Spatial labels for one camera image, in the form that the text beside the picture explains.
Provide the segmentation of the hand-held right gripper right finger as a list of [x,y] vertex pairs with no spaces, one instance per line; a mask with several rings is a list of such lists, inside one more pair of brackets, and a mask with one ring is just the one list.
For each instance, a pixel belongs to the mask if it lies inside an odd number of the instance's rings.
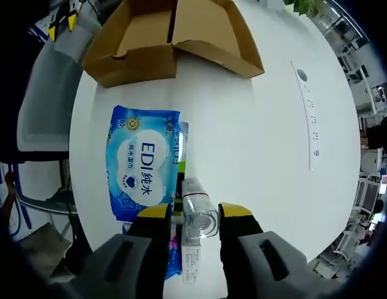
[[312,272],[306,256],[262,230],[243,206],[218,205],[220,257],[228,298],[338,298],[339,286]]

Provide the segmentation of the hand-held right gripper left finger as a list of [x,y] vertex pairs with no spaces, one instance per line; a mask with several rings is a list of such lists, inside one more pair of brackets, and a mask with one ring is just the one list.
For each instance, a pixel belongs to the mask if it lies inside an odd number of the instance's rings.
[[116,234],[87,259],[82,272],[53,283],[53,298],[162,298],[168,267],[171,207],[147,207],[126,234]]

